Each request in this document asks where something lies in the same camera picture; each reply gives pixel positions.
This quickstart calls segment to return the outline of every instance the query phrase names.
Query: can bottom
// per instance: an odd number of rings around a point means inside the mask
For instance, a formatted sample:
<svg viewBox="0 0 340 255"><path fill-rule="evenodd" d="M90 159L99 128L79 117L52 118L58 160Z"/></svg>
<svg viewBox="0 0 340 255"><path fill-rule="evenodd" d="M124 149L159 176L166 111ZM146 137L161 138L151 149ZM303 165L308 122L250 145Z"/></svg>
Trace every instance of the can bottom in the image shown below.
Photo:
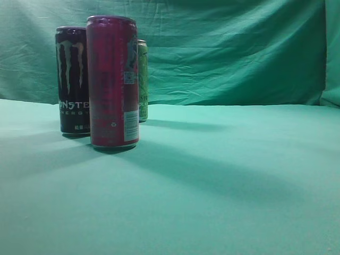
<svg viewBox="0 0 340 255"><path fill-rule="evenodd" d="M136 147L137 143L127 144L127 145L121 145L121 146L114 146L114 147L108 147L108 146L99 146L92 144L93 148L95 150L100 151L124 151L124 150L130 150Z"/></svg>
<svg viewBox="0 0 340 255"><path fill-rule="evenodd" d="M62 136L64 137L87 137L90 135L90 132L86 132L86 133L66 133L66 132L62 132Z"/></svg>

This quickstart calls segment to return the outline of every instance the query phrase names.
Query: green fabric backdrop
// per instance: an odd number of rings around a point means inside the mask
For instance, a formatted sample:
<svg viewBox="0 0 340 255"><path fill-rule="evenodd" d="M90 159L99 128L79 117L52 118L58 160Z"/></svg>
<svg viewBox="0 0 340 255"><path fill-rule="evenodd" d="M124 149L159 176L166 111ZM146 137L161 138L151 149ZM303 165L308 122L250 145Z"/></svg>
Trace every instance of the green fabric backdrop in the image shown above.
<svg viewBox="0 0 340 255"><path fill-rule="evenodd" d="M321 104L340 107L340 2L326 0L327 75Z"/></svg>
<svg viewBox="0 0 340 255"><path fill-rule="evenodd" d="M94 14L136 19L152 104L318 104L325 88L321 0L2 0L0 98L57 103L55 28Z"/></svg>

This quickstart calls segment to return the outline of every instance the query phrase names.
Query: claw mark logo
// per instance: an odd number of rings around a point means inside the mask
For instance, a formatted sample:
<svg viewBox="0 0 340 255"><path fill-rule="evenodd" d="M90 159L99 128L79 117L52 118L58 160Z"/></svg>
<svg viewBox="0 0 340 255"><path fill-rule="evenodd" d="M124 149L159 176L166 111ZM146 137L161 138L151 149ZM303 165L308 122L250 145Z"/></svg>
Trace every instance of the claw mark logo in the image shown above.
<svg viewBox="0 0 340 255"><path fill-rule="evenodd" d="M78 63L79 63L79 70L80 70L79 86L81 88L81 85L83 83L83 70L84 70L83 60L82 60L82 55L84 52L84 45L81 42L72 44L70 41L62 41L56 44L60 87L62 87L62 60L60 57L62 46L65 52L65 61L66 61L66 74L65 75L66 75L66 81L67 81L67 93L69 94L70 87L71 87L70 85L71 49L72 47L78 49Z"/></svg>
<svg viewBox="0 0 340 255"><path fill-rule="evenodd" d="M131 41L127 43L127 61L126 69L134 71L137 60L137 38L135 35L132 36Z"/></svg>

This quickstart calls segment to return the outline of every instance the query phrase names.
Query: black can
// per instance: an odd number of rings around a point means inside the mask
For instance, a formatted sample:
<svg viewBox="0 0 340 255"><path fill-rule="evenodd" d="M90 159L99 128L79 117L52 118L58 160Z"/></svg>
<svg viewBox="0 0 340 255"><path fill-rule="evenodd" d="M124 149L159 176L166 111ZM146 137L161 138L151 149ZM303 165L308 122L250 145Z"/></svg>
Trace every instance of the black can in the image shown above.
<svg viewBox="0 0 340 255"><path fill-rule="evenodd" d="M86 28L59 27L55 35L59 111L64 135L90 133Z"/></svg>

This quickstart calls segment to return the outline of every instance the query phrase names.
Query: monster energy can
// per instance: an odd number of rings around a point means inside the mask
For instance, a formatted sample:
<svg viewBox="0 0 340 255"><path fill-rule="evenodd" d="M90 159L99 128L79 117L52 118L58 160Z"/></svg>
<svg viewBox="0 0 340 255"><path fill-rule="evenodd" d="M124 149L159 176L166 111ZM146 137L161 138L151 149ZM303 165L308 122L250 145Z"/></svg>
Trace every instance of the monster energy can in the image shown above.
<svg viewBox="0 0 340 255"><path fill-rule="evenodd" d="M138 82L139 82L139 122L148 118L148 46L138 40Z"/></svg>
<svg viewBox="0 0 340 255"><path fill-rule="evenodd" d="M59 27L55 35L59 111L64 135L90 133L86 29Z"/></svg>

